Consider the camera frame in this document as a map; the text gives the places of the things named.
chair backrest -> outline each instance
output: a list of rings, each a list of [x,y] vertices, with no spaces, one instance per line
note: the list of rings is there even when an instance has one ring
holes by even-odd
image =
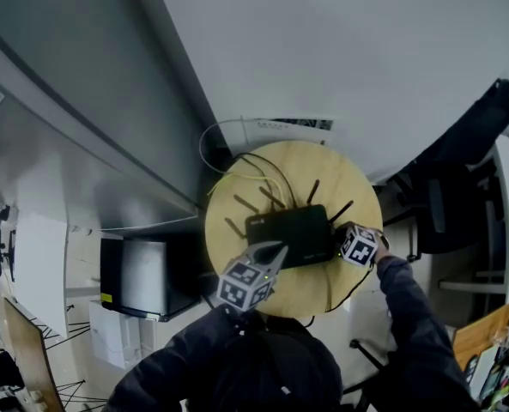
[[[475,165],[509,125],[509,81],[497,80],[449,130],[415,160]]]

white wall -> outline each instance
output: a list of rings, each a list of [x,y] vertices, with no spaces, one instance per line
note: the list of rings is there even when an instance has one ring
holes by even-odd
[[[219,121],[335,118],[333,146],[372,180],[509,70],[509,0],[164,1]]]

router antenna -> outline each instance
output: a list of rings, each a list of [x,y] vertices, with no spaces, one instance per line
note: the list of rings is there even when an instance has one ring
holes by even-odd
[[[233,198],[235,200],[237,200],[239,203],[241,203],[243,206],[245,206],[246,208],[250,209],[252,212],[254,212],[254,214],[259,214],[260,211],[255,208],[254,206],[252,206],[250,203],[248,203],[244,198],[241,198],[239,197],[237,194],[235,194],[233,196]]]
[[[332,224],[334,221],[336,221],[338,219],[338,217],[343,214],[346,210],[349,209],[349,207],[354,203],[353,200],[351,200],[348,204],[346,204],[343,208],[341,208],[338,213],[336,215],[334,215],[332,218],[330,218],[329,220],[329,224]]]
[[[309,193],[307,204],[312,204],[313,196],[315,195],[317,188],[319,188],[319,179],[315,180],[315,185],[313,185],[312,191]]]
[[[260,192],[262,192],[262,194],[264,194],[269,200],[271,200],[277,206],[281,208],[286,208],[286,206],[281,202],[281,200],[273,197],[273,195],[270,192],[266,191],[262,186],[260,186]]]
[[[230,218],[224,218],[225,222],[233,229],[233,231],[239,236],[241,239],[245,239],[246,235],[244,235],[239,228],[235,225],[234,222],[231,221]]]

round wooden table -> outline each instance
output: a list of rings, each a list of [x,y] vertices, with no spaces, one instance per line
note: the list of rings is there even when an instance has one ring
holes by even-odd
[[[269,159],[283,171],[300,207],[306,205],[313,184],[319,179],[312,203],[323,204],[329,218],[349,200],[354,200],[353,206],[335,221],[335,227],[354,221],[362,226],[382,229],[382,213],[373,188],[363,172],[336,151],[316,143],[286,141],[270,143],[253,153]],[[290,193],[275,168],[258,158],[246,158],[281,184],[284,200],[291,209]],[[228,172],[260,176],[256,168],[243,160],[234,163]],[[278,196],[275,185],[270,183],[273,194]],[[229,261],[247,247],[246,240],[241,239],[224,220],[230,218],[244,233],[245,218],[253,215],[251,210],[237,203],[233,195],[244,198],[261,214],[270,211],[270,200],[260,192],[259,186],[267,189],[262,180],[231,176],[218,185],[210,199],[204,230],[210,261],[217,273],[221,273]],[[339,257],[327,263],[282,270],[277,277],[275,293],[258,305],[258,310],[284,318],[320,314],[340,304],[366,273],[366,268],[348,264]]]

white box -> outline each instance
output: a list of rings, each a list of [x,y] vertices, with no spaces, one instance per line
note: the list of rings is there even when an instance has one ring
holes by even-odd
[[[94,355],[116,367],[129,369],[142,359],[139,319],[105,309],[90,301],[90,330]]]
[[[323,126],[331,127],[332,120],[315,118],[289,120],[289,123],[276,120],[245,120],[241,127],[245,143],[230,145],[232,153],[252,151],[268,143],[281,141],[325,142],[327,147],[331,146],[333,134],[330,130],[319,128],[319,125],[324,123]]]

